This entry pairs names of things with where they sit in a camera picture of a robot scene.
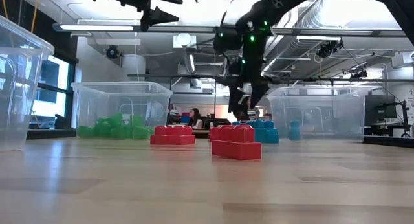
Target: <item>clear plastic bin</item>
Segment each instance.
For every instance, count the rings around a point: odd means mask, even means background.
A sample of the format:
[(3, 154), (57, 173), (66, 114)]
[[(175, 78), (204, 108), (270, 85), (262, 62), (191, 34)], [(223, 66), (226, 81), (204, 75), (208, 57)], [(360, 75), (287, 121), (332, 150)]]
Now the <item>clear plastic bin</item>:
[(54, 47), (0, 16), (0, 151), (21, 150), (43, 60)]
[(77, 135), (85, 139), (148, 140), (167, 122), (172, 91), (154, 82), (73, 83)]
[(365, 96), (372, 87), (283, 87), (267, 98), (279, 136), (362, 142)]

